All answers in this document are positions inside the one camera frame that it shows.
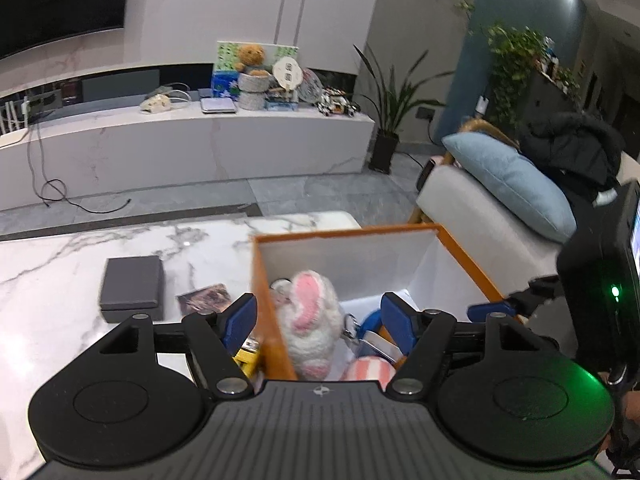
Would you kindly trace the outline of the person's right hand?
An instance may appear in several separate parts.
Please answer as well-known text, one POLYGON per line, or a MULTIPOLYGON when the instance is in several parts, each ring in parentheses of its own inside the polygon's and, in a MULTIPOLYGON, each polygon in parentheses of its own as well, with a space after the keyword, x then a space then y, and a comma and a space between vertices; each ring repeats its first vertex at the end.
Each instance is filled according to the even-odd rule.
POLYGON ((639 396, 631 390, 614 401, 614 422, 601 451, 612 448, 614 453, 636 457, 639 454, 639 396))

